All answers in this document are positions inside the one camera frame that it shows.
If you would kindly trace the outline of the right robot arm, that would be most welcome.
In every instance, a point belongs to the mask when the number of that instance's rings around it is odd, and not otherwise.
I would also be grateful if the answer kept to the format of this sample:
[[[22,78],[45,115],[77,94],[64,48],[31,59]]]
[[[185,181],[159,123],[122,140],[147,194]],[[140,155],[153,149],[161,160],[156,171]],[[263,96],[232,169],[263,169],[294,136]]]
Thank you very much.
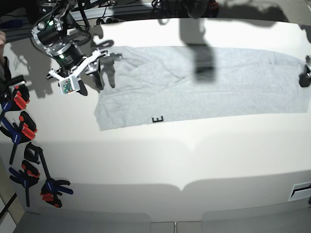
[[[80,0],[41,0],[40,18],[31,28],[30,42],[40,53],[52,58],[59,69],[50,69],[47,79],[56,79],[61,93],[87,96],[81,74],[91,76],[99,90],[104,89],[100,59],[108,58],[105,48],[95,48],[90,56],[80,47],[90,42],[90,25]]]

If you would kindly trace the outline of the person hand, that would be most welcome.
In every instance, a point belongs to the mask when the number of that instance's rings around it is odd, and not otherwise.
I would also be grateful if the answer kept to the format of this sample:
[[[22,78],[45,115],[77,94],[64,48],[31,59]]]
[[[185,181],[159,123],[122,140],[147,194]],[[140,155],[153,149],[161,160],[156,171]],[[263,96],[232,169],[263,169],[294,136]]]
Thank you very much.
[[[6,43],[6,34],[3,31],[0,31],[0,45],[4,45]]]

